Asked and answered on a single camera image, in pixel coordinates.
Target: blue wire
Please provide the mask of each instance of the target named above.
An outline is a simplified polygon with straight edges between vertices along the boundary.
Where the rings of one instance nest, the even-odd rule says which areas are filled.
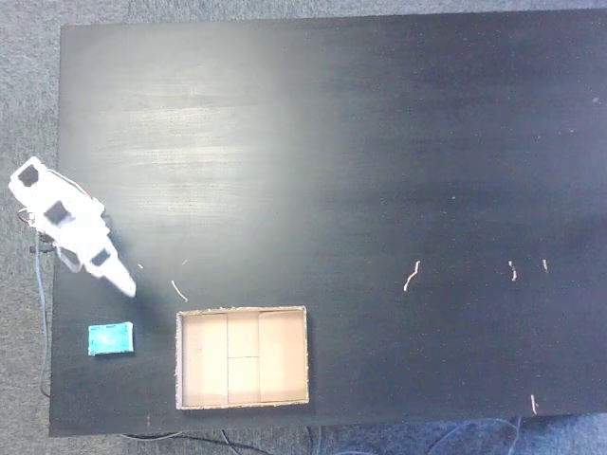
[[[321,455],[322,427],[319,427],[319,441],[316,444],[316,455]]]
[[[514,428],[514,430],[516,431],[516,436],[514,437],[514,441],[512,441],[512,444],[510,445],[510,449],[508,450],[507,455],[512,455],[513,451],[514,451],[514,446],[516,445],[517,441],[519,440],[519,432],[521,429],[521,417],[519,417],[517,425],[512,424],[512,422],[508,422],[507,420],[504,419],[493,419],[493,418],[487,418],[487,419],[479,419],[476,420],[474,422],[467,422],[466,424],[462,424],[462,425],[458,425],[455,428],[452,428],[451,430],[447,431],[447,433],[445,433],[438,441],[436,441],[432,447],[430,447],[430,450],[428,450],[428,452],[426,453],[426,455],[432,455],[434,453],[434,451],[436,450],[437,447],[440,447],[447,439],[449,439],[449,437],[459,431],[460,429],[463,428],[467,428],[470,425],[475,425],[478,424],[479,422],[500,422],[502,424],[506,424],[511,428]]]
[[[40,308],[42,310],[42,332],[44,336],[45,350],[42,356],[42,365],[40,366],[40,393],[46,398],[50,398],[50,395],[45,392],[43,383],[45,381],[46,372],[46,358],[48,357],[48,322],[46,321],[46,298],[45,289],[42,284],[42,273],[40,272],[40,238],[38,231],[35,231],[36,239],[34,244],[36,245],[36,280],[38,282],[38,293],[40,294]]]

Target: cardboard divider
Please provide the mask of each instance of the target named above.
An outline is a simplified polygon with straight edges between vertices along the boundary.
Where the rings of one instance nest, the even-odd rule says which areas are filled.
[[[177,314],[180,410],[308,403],[305,307]]]

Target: dark table surface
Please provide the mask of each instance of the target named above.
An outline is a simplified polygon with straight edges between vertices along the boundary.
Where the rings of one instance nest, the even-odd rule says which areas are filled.
[[[60,97],[138,294],[56,268],[51,435],[607,410],[607,11],[65,27]],[[310,404],[175,409],[175,313],[275,305]]]

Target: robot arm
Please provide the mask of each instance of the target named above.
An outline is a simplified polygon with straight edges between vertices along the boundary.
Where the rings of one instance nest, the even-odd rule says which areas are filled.
[[[9,189],[30,213],[29,224],[53,239],[59,258],[70,270],[83,265],[94,277],[105,277],[127,296],[135,296],[135,282],[107,236],[100,201],[35,156],[13,173]],[[70,260],[65,250],[78,262]]]

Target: teal block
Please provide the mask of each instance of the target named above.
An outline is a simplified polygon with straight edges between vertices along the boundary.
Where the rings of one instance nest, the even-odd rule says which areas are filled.
[[[133,352],[133,323],[91,325],[88,328],[88,354]]]

